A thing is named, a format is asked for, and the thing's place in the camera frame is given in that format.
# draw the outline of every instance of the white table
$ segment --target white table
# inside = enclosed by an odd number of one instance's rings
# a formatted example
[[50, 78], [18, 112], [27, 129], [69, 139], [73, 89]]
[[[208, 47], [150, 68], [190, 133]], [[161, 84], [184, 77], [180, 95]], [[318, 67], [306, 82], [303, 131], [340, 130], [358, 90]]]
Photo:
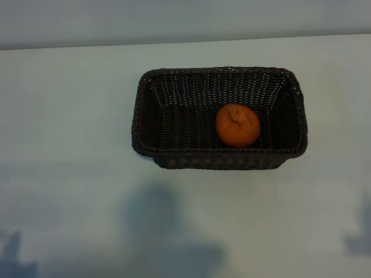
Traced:
[[[302, 157], [165, 170], [134, 152], [142, 74], [226, 65], [295, 73]], [[0, 52], [7, 259], [26, 278], [369, 278], [370, 88], [371, 35]]]

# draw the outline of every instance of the white wall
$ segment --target white wall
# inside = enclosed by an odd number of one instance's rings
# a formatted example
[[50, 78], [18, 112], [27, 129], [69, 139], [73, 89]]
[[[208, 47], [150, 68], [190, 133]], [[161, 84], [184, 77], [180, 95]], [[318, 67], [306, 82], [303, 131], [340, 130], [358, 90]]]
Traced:
[[371, 31], [369, 0], [0, 0], [0, 48]]

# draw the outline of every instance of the basket rim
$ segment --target basket rim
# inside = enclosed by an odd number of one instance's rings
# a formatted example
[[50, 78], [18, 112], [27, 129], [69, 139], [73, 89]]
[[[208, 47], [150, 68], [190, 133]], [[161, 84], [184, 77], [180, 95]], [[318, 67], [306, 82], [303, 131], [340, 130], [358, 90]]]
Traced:
[[[154, 148], [145, 145], [139, 137], [139, 117], [142, 111], [142, 100], [144, 98], [144, 88], [147, 81], [157, 75], [190, 75], [190, 74], [241, 74], [241, 73], [257, 73], [257, 74], [280, 74], [286, 79], [289, 79], [296, 89], [297, 104], [297, 124], [299, 125], [299, 138], [298, 145], [291, 149], [260, 149], [260, 148]], [[146, 72], [140, 79], [137, 97], [134, 106], [134, 117], [132, 124], [132, 147], [133, 149], [143, 155], [149, 157], [185, 157], [185, 156], [220, 156], [220, 155], [233, 155], [233, 157], [245, 156], [266, 156], [274, 155], [275, 157], [282, 158], [296, 158], [302, 155], [308, 145], [308, 127], [304, 110], [304, 98], [300, 89], [300, 85], [293, 72], [284, 68], [274, 67], [213, 67], [213, 68], [161, 68], [150, 70]]]

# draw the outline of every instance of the rectangular basket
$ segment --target rectangular basket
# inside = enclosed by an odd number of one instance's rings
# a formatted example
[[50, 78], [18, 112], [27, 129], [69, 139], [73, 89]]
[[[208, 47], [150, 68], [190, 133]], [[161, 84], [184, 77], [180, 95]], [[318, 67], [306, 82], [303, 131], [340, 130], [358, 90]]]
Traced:
[[[215, 118], [228, 103], [252, 109], [258, 140], [230, 148], [218, 138]], [[283, 68], [158, 69], [140, 79], [132, 145], [168, 169], [275, 169], [307, 147], [303, 94]]]

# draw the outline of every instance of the orange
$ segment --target orange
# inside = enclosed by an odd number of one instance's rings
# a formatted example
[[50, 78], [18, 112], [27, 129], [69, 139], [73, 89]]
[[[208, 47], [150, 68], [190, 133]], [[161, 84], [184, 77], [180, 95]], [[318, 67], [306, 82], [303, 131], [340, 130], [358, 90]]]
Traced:
[[257, 140], [259, 132], [259, 119], [246, 106], [227, 104], [216, 115], [216, 133], [229, 147], [247, 147]]

